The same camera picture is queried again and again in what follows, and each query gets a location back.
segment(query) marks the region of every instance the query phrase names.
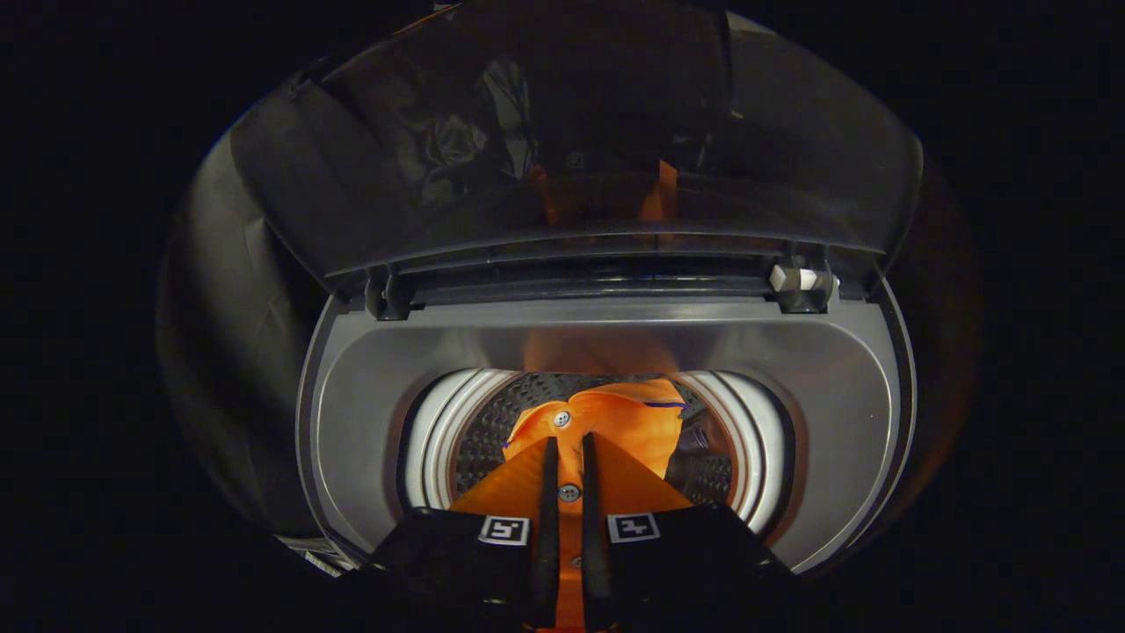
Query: washing machine lid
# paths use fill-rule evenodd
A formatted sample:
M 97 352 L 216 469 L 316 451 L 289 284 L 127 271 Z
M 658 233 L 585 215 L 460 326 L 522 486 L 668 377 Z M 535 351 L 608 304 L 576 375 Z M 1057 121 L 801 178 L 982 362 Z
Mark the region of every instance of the washing machine lid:
M 808 255 L 865 297 L 910 223 L 917 138 L 747 24 L 663 0 L 459 6 L 300 73 L 236 125 L 233 155 L 282 242 L 342 296 L 392 273 L 536 277 L 529 264 L 560 259 L 691 273 L 750 257 L 764 279 Z M 674 201 L 637 212 L 669 178 Z

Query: orange cloth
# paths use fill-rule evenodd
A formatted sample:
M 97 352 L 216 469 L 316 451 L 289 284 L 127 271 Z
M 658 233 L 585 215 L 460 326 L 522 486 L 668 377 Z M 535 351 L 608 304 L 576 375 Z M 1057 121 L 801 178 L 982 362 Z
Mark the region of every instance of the orange cloth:
M 586 390 L 567 403 L 546 403 L 523 412 L 504 446 L 504 459 L 511 461 L 555 436 L 559 447 L 559 486 L 582 488 L 582 438 L 597 432 L 663 479 L 680 440 L 683 407 L 683 399 L 666 379 Z M 582 630 L 582 569 L 573 564 L 582 554 L 582 498 L 574 503 L 560 499 L 558 505 L 560 566 L 556 631 Z

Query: lid hinge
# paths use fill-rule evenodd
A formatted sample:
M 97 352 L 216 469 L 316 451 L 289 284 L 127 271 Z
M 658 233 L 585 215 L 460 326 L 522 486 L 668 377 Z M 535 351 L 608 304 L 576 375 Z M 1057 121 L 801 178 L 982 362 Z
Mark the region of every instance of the lid hinge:
M 363 299 L 367 310 L 379 322 L 405 322 L 412 308 L 414 287 L 390 264 L 368 272 Z
M 828 264 L 828 246 L 790 242 L 770 272 L 770 284 L 783 314 L 826 314 L 839 280 Z

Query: washing machine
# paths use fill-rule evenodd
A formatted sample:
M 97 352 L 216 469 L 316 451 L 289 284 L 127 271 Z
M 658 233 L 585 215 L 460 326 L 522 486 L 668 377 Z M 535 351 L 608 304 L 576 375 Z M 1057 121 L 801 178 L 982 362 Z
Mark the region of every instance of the washing machine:
M 980 295 L 919 138 L 799 44 L 670 1 L 478 0 L 218 139 L 158 349 L 227 500 L 327 575 L 501 468 L 521 413 L 665 380 L 665 481 L 814 578 L 944 460 Z

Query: white button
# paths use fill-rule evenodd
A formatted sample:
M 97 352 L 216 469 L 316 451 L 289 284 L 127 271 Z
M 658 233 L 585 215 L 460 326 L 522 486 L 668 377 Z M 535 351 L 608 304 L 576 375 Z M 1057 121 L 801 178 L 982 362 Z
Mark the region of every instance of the white button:
M 582 497 L 582 489 L 573 483 L 568 483 L 559 488 L 559 499 L 562 499 L 567 504 L 573 504 Z

